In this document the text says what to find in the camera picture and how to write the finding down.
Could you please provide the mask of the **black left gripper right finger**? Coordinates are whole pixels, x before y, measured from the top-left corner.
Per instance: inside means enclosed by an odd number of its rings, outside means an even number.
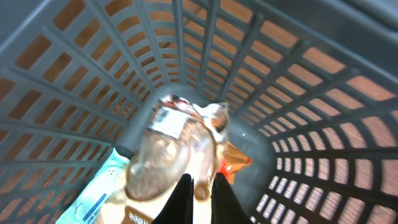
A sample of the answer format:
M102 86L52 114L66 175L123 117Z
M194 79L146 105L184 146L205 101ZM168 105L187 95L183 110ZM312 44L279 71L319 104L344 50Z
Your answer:
M221 172L216 174L211 190L211 224L251 224Z

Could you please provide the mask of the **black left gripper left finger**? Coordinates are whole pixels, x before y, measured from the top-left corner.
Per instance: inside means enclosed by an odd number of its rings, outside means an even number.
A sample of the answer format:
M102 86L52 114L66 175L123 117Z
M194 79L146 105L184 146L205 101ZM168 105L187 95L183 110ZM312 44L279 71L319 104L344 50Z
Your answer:
M172 194L152 224L193 223L194 181L189 174L181 176Z

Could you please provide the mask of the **orange pasta package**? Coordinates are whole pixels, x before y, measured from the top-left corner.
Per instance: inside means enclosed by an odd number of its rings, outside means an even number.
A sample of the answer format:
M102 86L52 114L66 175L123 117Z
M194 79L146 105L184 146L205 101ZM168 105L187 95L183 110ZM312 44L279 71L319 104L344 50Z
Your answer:
M229 184L234 184L235 176L252 164L252 159L228 141L217 172L222 173Z

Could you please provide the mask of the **white brown bread bag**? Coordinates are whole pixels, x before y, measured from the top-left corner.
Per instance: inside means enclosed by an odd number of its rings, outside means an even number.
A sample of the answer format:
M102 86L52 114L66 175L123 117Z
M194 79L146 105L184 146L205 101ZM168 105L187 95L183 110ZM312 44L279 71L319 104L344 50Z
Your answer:
M137 155L122 169L116 192L96 223L150 223L182 175L193 180L193 222L211 222L211 187L229 132L229 105L198 106L177 95L156 104Z

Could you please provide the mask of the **teal toilet tissue pack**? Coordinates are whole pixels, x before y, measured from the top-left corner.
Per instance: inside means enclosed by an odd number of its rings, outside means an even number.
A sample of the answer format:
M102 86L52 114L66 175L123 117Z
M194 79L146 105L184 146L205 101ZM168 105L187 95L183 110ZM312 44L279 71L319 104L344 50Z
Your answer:
M125 168L130 160L113 148L110 156L99 168L93 179L81 191L74 202L60 215L57 223L92 224L99 216L101 207L119 190L126 180Z

